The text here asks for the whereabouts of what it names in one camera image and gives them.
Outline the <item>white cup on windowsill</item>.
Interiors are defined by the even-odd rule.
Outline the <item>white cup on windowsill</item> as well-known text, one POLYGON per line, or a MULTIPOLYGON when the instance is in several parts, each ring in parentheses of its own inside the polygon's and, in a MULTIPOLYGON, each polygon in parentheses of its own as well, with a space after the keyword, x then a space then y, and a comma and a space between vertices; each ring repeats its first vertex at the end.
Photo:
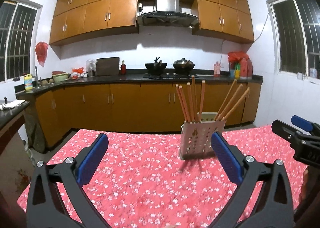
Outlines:
POLYGON ((297 79, 298 80, 304 80, 304 74, 301 73, 301 72, 297 73, 297 79))

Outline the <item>red oil bottles group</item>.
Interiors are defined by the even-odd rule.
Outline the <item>red oil bottles group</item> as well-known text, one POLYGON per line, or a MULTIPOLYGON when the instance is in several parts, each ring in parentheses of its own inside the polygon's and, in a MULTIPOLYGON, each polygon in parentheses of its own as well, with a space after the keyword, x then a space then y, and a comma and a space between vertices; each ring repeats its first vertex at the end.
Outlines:
POLYGON ((235 79, 251 80, 253 77, 253 64, 245 52, 228 53, 230 75, 235 79))

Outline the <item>beige perforated utensil holder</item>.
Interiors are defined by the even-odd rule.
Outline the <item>beige perforated utensil holder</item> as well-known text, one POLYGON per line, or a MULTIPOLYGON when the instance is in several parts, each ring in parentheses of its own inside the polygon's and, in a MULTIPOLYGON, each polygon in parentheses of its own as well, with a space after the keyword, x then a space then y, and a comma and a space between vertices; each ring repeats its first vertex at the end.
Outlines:
POLYGON ((210 139, 214 132, 223 132, 226 121, 214 121, 216 112, 203 112, 198 123, 181 125, 179 156, 182 160, 206 159, 215 156, 210 139))

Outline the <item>pink bottle on counter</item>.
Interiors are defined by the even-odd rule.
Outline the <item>pink bottle on counter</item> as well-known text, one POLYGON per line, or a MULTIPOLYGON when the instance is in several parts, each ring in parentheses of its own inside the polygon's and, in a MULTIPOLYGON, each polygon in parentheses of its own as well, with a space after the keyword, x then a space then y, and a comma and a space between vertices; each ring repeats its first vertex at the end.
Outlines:
POLYGON ((219 77, 221 75, 221 63, 216 62, 214 64, 214 77, 219 77))

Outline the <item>right barred window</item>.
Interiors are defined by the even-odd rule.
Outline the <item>right barred window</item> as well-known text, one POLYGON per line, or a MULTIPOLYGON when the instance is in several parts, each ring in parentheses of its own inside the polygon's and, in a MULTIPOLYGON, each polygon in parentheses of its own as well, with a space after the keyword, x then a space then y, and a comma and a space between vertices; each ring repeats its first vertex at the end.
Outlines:
POLYGON ((316 0, 269 2, 279 72, 319 79, 319 4, 316 0))

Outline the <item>barred window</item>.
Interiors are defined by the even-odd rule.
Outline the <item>barred window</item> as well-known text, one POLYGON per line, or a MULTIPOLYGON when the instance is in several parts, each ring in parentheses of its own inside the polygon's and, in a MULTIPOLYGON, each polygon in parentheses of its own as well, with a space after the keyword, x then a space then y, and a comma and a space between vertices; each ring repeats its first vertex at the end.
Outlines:
POLYGON ((1 6, 1 81, 30 72, 31 40, 37 9, 19 2, 1 6))
POLYGON ((279 72, 319 79, 319 4, 316 0, 269 2, 279 72))

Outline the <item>lower wooden counter cabinets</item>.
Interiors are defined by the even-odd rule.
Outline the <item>lower wooden counter cabinets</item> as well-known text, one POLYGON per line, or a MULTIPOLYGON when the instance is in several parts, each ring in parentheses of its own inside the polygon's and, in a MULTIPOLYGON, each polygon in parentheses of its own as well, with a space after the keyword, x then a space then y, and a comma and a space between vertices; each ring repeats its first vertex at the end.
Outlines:
POLYGON ((69 84, 18 92, 28 101, 25 128, 40 153, 72 129, 124 133, 178 133, 184 122, 173 82, 69 84))

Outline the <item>yellow detergent bottle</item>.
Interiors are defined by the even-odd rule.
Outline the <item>yellow detergent bottle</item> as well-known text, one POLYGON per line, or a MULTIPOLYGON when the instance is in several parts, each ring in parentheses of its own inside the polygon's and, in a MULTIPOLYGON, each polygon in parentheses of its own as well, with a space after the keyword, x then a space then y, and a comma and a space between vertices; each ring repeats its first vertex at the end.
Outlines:
POLYGON ((33 76, 31 73, 24 75, 24 89, 25 91, 29 91, 33 88, 33 76))

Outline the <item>black lidded wok right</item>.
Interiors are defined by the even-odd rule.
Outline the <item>black lidded wok right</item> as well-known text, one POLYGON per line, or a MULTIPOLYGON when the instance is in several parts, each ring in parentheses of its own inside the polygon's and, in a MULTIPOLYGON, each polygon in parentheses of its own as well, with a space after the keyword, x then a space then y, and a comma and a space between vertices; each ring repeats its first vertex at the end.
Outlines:
POLYGON ((175 73, 178 75, 189 75, 195 67, 195 64, 191 60, 185 58, 176 60, 172 65, 175 69, 175 73))

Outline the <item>green basin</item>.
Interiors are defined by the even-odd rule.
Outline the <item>green basin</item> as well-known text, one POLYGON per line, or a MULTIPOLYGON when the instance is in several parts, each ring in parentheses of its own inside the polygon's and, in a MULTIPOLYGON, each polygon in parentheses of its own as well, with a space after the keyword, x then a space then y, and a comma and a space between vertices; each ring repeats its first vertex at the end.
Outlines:
POLYGON ((69 73, 66 73, 64 71, 53 71, 52 78, 56 83, 63 82, 64 80, 67 80, 69 78, 69 73))

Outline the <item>red bag on counter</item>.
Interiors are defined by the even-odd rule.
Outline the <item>red bag on counter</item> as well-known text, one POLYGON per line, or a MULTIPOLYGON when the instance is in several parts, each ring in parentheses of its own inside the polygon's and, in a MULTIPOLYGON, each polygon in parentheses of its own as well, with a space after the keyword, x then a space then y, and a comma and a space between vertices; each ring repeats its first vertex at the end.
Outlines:
POLYGON ((81 68, 73 68, 71 71, 71 79, 85 78, 87 77, 87 73, 84 70, 84 67, 81 68))

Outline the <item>black wok left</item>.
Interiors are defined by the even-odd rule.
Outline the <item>black wok left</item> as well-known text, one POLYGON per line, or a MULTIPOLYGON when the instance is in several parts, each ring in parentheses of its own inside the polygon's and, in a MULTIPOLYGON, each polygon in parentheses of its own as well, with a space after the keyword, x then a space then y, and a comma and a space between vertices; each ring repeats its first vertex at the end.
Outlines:
POLYGON ((159 57, 156 57, 153 63, 145 63, 147 73, 153 76, 160 76, 164 73, 167 63, 163 63, 159 57))

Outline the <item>dark wooden cutting board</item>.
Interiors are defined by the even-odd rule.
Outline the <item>dark wooden cutting board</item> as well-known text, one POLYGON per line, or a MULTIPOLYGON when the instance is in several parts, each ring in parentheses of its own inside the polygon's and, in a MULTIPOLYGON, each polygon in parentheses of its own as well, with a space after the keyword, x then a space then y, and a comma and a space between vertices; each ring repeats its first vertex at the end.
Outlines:
POLYGON ((119 75, 119 57, 99 58, 96 63, 96 76, 119 75))

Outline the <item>red hanging plastic bag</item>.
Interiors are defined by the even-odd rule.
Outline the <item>red hanging plastic bag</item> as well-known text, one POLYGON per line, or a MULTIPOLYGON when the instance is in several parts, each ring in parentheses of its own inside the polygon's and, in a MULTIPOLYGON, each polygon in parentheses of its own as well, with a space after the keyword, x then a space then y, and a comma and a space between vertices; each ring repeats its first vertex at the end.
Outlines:
POLYGON ((35 46, 35 53, 37 57, 37 61, 41 67, 44 67, 46 59, 47 59, 47 52, 48 52, 49 45, 44 41, 40 41, 35 46))

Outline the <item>small red bottle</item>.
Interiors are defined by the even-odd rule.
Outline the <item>small red bottle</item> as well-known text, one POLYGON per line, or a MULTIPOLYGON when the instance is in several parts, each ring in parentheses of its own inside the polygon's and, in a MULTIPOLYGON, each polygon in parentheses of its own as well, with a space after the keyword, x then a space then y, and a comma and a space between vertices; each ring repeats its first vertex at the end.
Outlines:
POLYGON ((122 64, 120 66, 120 73, 121 75, 125 75, 126 74, 126 65, 125 65, 125 61, 122 61, 122 64))

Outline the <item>steel range hood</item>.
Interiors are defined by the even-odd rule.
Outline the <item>steel range hood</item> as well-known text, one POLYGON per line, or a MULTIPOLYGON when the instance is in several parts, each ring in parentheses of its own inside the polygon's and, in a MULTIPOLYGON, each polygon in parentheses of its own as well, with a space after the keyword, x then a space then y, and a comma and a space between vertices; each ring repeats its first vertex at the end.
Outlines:
POLYGON ((199 23, 197 0, 138 0, 137 23, 193 28, 199 23))

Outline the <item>left barred window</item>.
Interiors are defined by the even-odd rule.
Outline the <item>left barred window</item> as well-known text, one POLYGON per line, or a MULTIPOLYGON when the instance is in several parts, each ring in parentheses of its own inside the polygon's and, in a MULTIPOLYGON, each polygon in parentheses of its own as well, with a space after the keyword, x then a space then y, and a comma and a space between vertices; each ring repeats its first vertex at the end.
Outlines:
POLYGON ((19 2, 1 6, 1 81, 30 72, 31 40, 37 9, 19 2))

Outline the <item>upper wooden wall cabinets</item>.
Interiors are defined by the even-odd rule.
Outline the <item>upper wooden wall cabinets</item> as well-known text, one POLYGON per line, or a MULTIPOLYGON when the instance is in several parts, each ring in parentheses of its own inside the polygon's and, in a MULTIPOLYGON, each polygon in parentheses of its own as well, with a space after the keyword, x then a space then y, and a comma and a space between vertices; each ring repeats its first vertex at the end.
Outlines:
POLYGON ((50 44, 137 33, 142 26, 189 28, 193 35, 254 41, 247 0, 57 0, 50 44))

